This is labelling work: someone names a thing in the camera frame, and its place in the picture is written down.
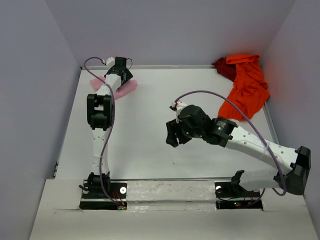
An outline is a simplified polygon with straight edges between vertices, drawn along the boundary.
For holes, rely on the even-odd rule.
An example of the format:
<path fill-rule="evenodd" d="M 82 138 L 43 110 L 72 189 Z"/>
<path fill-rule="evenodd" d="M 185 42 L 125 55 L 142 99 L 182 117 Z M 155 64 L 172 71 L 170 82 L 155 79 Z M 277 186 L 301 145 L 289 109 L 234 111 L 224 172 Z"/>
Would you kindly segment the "pink t shirt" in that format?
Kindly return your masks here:
<path fill-rule="evenodd" d="M 103 85 L 103 83 L 98 79 L 94 78 L 90 80 L 90 85 L 95 92 Z M 130 92 L 134 91 L 138 86 L 138 82 L 135 79 L 130 79 L 124 85 L 120 86 L 114 93 L 114 98 L 117 100 Z"/>

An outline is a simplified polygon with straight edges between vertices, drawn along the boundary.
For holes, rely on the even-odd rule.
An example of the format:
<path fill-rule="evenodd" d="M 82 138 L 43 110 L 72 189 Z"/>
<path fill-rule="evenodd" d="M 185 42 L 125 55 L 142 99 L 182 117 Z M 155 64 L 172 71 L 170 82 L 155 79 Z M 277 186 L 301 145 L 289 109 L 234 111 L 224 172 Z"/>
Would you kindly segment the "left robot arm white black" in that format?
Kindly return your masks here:
<path fill-rule="evenodd" d="M 101 198 L 113 200 L 109 194 L 111 191 L 110 168 L 108 164 L 108 142 L 115 123 L 115 93 L 133 75 L 127 68 L 127 57 L 110 57 L 103 60 L 96 57 L 103 65 L 108 67 L 104 78 L 100 78 L 88 70 L 87 62 L 93 57 L 86 59 L 83 67 L 93 75 L 101 85 L 96 87 L 94 93 L 86 97 L 86 119 L 92 130 L 93 157 L 91 171 L 83 190 L 97 194 Z"/>

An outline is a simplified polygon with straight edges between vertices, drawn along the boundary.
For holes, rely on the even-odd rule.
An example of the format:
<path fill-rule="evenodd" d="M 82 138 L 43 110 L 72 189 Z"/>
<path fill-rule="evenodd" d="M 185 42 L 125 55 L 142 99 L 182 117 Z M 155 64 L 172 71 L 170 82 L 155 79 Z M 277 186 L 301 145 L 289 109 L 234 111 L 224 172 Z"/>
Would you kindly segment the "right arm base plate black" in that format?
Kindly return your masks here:
<path fill-rule="evenodd" d="M 217 210 L 263 209 L 261 192 L 233 187 L 229 181 L 214 183 Z"/>

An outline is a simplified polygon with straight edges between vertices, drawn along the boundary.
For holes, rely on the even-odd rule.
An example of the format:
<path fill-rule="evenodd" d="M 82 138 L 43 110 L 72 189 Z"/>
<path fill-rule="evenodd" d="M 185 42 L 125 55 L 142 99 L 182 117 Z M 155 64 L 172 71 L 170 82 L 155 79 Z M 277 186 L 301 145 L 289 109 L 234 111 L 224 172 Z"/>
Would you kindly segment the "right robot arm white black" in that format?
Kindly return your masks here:
<path fill-rule="evenodd" d="M 232 120 L 210 118 L 199 106 L 174 102 L 170 109 L 175 119 L 166 123 L 165 142 L 176 148 L 192 139 L 235 150 L 259 160 L 268 169 L 238 170 L 231 178 L 230 190 L 235 196 L 259 189 L 280 188 L 302 196 L 311 170 L 311 150 L 305 146 L 290 148 L 250 133 Z"/>

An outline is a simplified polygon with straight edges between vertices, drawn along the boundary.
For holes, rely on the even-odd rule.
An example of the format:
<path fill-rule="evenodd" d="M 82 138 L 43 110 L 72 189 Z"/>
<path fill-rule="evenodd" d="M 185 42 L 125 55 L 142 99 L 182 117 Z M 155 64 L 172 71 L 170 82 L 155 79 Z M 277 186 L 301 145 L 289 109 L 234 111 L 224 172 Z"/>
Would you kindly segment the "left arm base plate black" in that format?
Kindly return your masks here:
<path fill-rule="evenodd" d="M 82 190 L 79 208 L 81 210 L 125 211 L 127 209 L 127 181 L 111 181 L 109 198 L 101 192 L 88 190 L 87 182 L 79 185 Z"/>

